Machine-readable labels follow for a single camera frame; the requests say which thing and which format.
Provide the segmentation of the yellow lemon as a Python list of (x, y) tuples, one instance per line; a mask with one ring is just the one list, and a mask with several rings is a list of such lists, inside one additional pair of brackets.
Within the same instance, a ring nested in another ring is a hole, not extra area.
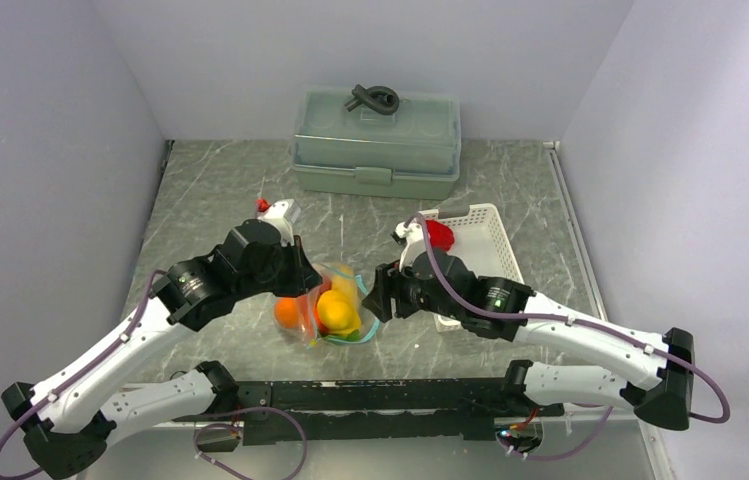
[(347, 336), (362, 325), (356, 303), (336, 290), (328, 290), (319, 296), (316, 320), (322, 332), (340, 336)]

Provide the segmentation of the red bell pepper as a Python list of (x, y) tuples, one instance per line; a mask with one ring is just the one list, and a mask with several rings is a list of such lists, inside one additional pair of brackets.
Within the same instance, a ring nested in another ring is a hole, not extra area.
[(455, 234), (453, 230), (443, 223), (433, 219), (427, 219), (425, 224), (431, 246), (443, 252), (449, 252), (455, 244)]

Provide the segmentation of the red orange carrot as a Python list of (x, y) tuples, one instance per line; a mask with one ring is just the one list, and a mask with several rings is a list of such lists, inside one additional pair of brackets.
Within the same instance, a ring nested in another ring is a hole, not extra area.
[(355, 310), (326, 312), (322, 317), (319, 311), (315, 312), (317, 331), (321, 337), (337, 337), (340, 340), (355, 341), (359, 337), (362, 326), (361, 319)]

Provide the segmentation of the clear zip top bag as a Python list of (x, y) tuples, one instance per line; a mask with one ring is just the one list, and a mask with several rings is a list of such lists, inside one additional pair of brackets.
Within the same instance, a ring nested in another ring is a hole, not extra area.
[(317, 263), (322, 283), (296, 298), (277, 297), (273, 319), (283, 332), (307, 347), (323, 340), (336, 345), (358, 345), (377, 333), (379, 321), (362, 307), (368, 289), (362, 277), (341, 263)]

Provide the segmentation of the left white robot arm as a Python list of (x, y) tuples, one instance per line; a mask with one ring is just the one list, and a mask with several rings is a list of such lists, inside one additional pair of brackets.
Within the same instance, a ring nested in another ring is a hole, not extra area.
[(322, 282), (289, 220), (261, 216), (231, 229), (209, 253), (153, 272), (135, 310), (69, 366), (2, 393), (36, 471), (70, 478), (118, 441), (185, 416), (229, 417), (238, 384), (217, 361), (125, 391), (132, 374), (234, 306), (265, 293), (296, 298)]

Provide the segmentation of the white perforated plastic basket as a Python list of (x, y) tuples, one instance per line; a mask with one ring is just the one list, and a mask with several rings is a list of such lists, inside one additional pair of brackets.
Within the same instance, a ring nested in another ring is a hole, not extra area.
[(483, 296), (491, 287), (489, 280), (521, 283), (523, 277), (497, 207), (481, 203), (456, 209), (424, 210), (422, 214), (452, 231), (454, 243), (448, 255), (461, 259), (466, 269), (484, 282), (473, 293), (466, 292), (464, 298), (485, 310), (502, 309), (505, 301), (501, 293), (489, 298)]

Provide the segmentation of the orange tangerine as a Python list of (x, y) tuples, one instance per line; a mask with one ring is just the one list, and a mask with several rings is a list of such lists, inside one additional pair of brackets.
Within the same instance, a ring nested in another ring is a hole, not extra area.
[(277, 324), (287, 330), (303, 329), (303, 303), (298, 298), (278, 297), (273, 307)]

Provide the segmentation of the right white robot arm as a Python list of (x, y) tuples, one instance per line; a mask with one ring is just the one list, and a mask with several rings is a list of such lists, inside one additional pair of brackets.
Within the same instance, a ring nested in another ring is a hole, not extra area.
[(574, 366), (512, 361), (500, 392), (514, 415), (572, 403), (629, 409), (667, 430), (690, 425), (693, 375), (686, 366), (694, 342), (681, 329), (624, 332), (517, 281), (478, 276), (440, 250), (405, 267), (379, 265), (362, 305), (383, 322), (431, 312), (481, 338), (548, 346), (581, 359)]

